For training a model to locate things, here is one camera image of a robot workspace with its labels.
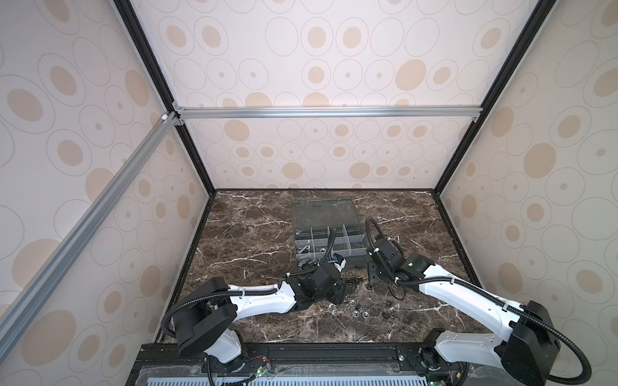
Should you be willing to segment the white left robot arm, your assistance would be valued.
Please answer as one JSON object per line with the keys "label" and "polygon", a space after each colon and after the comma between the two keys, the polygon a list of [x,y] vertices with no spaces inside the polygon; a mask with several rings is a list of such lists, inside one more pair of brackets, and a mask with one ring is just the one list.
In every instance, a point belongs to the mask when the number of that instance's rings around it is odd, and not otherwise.
{"label": "white left robot arm", "polygon": [[220,363],[232,363],[246,355],[241,337],[230,329],[234,322],[298,312],[323,300],[341,304],[346,292],[341,277],[345,265],[346,260],[336,254],[270,286],[232,286],[215,277],[177,302],[162,318],[161,329],[176,339],[182,357],[204,352]]}

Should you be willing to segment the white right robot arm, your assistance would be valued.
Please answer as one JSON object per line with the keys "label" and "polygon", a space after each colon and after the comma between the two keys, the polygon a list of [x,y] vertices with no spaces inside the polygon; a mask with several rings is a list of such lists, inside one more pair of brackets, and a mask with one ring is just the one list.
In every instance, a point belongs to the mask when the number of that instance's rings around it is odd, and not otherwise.
{"label": "white right robot arm", "polygon": [[397,242],[382,236],[369,243],[367,252],[380,278],[446,302],[489,329],[487,334],[439,333],[434,350],[440,358],[502,368],[525,385],[548,381],[560,342],[548,331],[553,323],[543,305],[535,301],[522,305],[498,297],[428,257],[404,256]]}

